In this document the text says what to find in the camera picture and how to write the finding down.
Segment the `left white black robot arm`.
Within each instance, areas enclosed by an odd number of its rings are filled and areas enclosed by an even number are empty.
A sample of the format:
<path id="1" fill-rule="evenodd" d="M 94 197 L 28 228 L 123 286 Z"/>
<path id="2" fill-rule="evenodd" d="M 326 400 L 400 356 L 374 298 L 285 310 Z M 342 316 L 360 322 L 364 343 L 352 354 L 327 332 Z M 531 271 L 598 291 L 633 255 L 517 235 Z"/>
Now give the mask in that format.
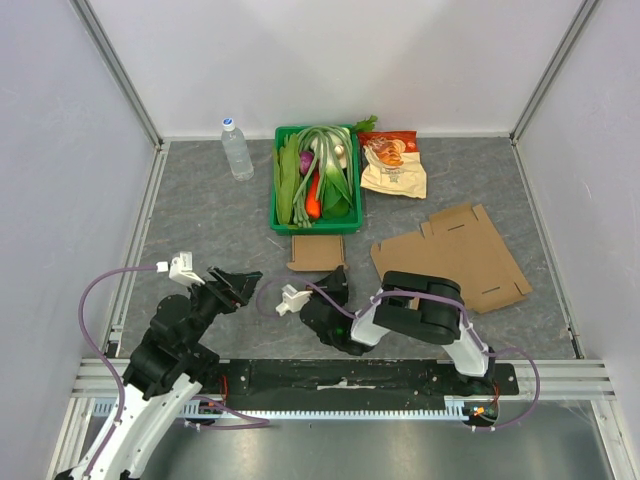
<path id="1" fill-rule="evenodd" d="M 219 357 L 200 339 L 219 315 L 249 303 L 261 272 L 209 269 L 197 275 L 179 257 L 155 265 L 159 273 L 187 288 L 157 306 L 141 343 L 123 373 L 112 374 L 117 399 L 85 457 L 58 473 L 60 479 L 138 479 L 182 408 L 219 382 Z"/>

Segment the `small brown cardboard box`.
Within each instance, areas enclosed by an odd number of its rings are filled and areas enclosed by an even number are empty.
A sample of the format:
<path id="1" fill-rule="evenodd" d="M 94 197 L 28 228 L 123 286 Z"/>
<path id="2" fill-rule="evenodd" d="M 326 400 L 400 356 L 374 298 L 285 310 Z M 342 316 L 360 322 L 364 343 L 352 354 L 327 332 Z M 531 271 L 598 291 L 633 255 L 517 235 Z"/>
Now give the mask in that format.
<path id="1" fill-rule="evenodd" d="M 348 265 L 344 240 L 340 235 L 296 235 L 292 237 L 292 259 L 287 267 L 294 272 L 330 272 Z"/>

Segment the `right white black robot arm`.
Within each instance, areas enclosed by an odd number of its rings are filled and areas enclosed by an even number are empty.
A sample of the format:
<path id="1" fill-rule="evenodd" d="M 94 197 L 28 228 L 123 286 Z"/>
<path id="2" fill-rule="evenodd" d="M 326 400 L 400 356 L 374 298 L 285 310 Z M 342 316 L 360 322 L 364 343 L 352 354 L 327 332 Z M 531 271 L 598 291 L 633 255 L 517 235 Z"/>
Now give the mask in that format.
<path id="1" fill-rule="evenodd" d="M 362 356 L 388 333 L 398 333 L 442 347 L 465 391 L 481 393 L 494 381 L 493 350 L 475 333 L 461 287 L 450 279 L 390 270 L 369 304 L 356 312 L 345 309 L 349 287 L 342 266 L 310 291 L 300 319 L 325 345 Z"/>

